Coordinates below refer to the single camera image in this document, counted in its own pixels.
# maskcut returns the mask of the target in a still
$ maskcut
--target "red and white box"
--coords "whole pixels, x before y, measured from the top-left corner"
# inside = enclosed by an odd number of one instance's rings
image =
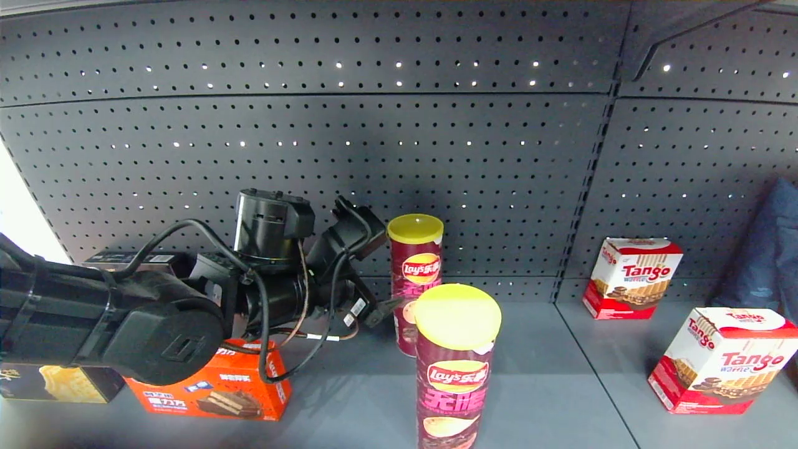
[[[667,239],[606,238],[582,302],[596,320],[648,320],[681,256]]]
[[[767,308],[695,308],[648,382],[671,413],[740,415],[798,349],[798,328]]]

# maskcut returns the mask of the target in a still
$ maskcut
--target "tango wafer box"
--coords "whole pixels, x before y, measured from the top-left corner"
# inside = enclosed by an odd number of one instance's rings
[[[648,382],[671,413],[739,415],[798,349],[798,328],[767,308],[695,308]]]
[[[648,320],[681,256],[667,239],[607,238],[582,302],[597,320]]]
[[[6,399],[108,403],[123,386],[110,368],[0,364],[0,395]]]
[[[260,349],[260,343],[228,341],[245,348]],[[269,342],[269,348],[274,345],[274,342]],[[270,377],[285,373],[279,352],[269,353],[266,370]],[[125,380],[144,409],[169,415],[279,421],[291,396],[288,380],[261,382],[257,355],[225,348],[219,348],[211,361],[196,374],[173,385],[157,387],[134,379]]]

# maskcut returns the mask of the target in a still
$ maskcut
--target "gray shelf surface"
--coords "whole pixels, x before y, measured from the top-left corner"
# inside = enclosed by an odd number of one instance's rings
[[[798,388],[781,373],[744,415],[671,415],[646,382],[696,304],[672,301],[648,321],[594,321],[580,303],[557,303],[639,447],[794,447]]]
[[[634,448],[555,306],[501,306],[476,446]],[[150,415],[124,389],[107,406],[0,401],[0,447],[415,447],[415,363],[398,351],[388,324],[350,344],[326,345],[293,382],[279,423]],[[300,343],[285,354],[288,364],[310,345]]]

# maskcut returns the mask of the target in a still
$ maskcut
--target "lay's logo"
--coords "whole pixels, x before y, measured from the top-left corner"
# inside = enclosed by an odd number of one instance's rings
[[[475,391],[488,378],[487,362],[442,360],[427,367],[427,380],[435,389],[463,394]]]
[[[401,265],[402,276],[414,284],[431,284],[440,275],[440,257],[423,252],[408,257]]]

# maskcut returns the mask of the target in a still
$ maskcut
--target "black box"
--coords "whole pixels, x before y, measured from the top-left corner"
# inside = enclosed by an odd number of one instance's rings
[[[6,399],[108,403],[123,386],[110,368],[0,364],[0,395]]]

